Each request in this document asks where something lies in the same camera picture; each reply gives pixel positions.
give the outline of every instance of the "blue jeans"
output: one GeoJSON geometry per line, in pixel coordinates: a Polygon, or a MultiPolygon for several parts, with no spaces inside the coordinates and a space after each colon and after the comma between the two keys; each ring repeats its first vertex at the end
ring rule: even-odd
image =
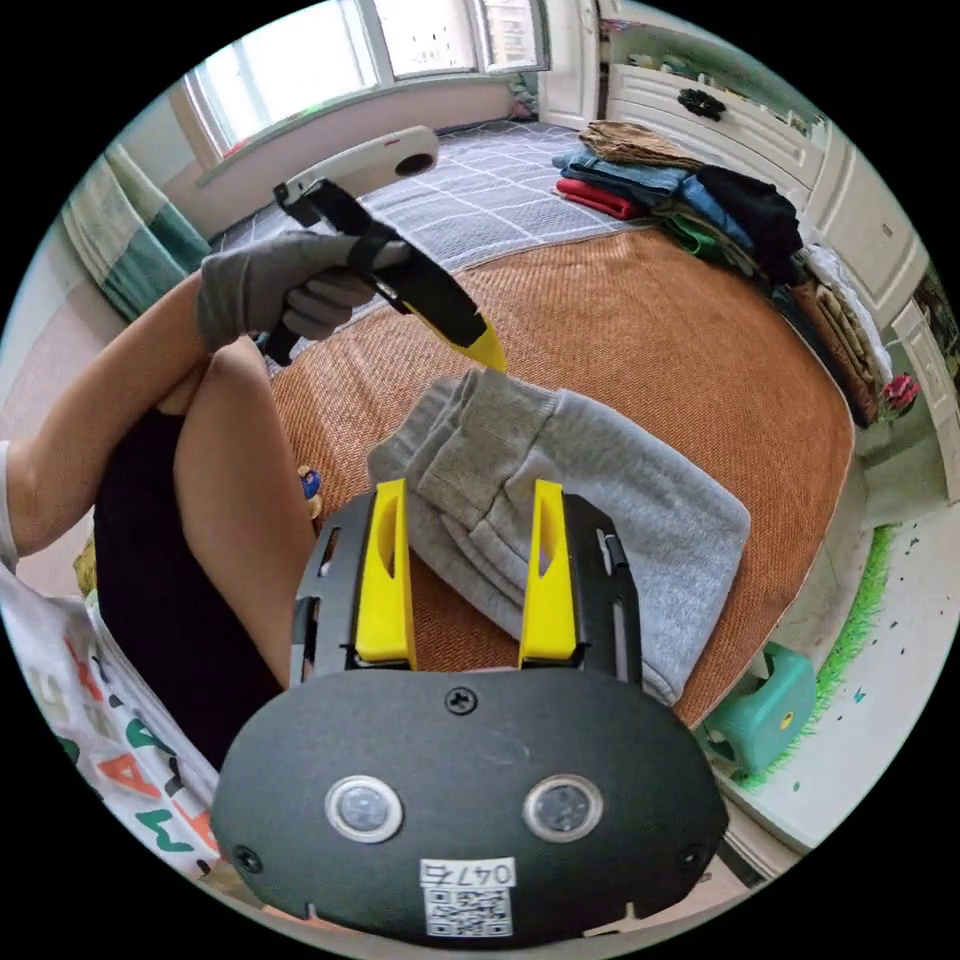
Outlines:
{"type": "Polygon", "coordinates": [[[608,163],[586,147],[554,157],[553,165],[562,171],[564,177],[601,187],[618,197],[636,200],[647,207],[656,206],[672,197],[690,176],[689,170],[675,167],[608,163]]]}
{"type": "Polygon", "coordinates": [[[743,227],[713,199],[696,175],[680,184],[680,196],[687,206],[725,233],[741,250],[747,253],[753,250],[753,241],[743,232],[743,227]]]}

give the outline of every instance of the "window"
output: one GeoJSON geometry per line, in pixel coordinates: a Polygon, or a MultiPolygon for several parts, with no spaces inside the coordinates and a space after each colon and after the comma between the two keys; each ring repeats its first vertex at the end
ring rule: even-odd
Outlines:
{"type": "Polygon", "coordinates": [[[273,127],[429,77],[547,69],[543,0],[325,0],[184,78],[220,157],[273,127]]]}

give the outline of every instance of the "gray sweatpants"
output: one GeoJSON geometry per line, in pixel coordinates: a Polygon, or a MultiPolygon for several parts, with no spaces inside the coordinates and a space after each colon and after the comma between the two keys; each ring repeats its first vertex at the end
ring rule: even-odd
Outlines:
{"type": "Polygon", "coordinates": [[[411,549],[520,638],[537,479],[614,522],[640,598],[643,677],[675,703],[710,639],[750,530],[746,508],[609,407],[491,370],[435,383],[368,457],[403,477],[411,549]]]}

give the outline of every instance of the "green grass rug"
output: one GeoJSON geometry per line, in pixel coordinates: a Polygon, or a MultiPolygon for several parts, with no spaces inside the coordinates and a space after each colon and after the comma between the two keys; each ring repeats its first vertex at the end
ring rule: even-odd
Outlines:
{"type": "Polygon", "coordinates": [[[877,527],[873,531],[873,542],[870,544],[867,565],[853,605],[850,607],[850,613],[840,630],[837,642],[827,654],[827,659],[824,660],[817,674],[817,699],[810,719],[790,742],[790,746],[765,770],[751,774],[735,773],[731,777],[741,790],[750,793],[759,790],[775,773],[786,766],[803,740],[816,733],[817,723],[833,703],[837,690],[844,682],[847,668],[863,651],[870,634],[877,626],[887,590],[887,578],[890,575],[893,542],[899,529],[900,524],[893,524],[877,527]]]}

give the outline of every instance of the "teal curtain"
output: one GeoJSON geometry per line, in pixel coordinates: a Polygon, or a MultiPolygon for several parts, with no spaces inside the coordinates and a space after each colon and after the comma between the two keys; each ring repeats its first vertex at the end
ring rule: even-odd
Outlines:
{"type": "Polygon", "coordinates": [[[128,323],[211,252],[117,143],[90,168],[60,217],[81,262],[128,323]]]}

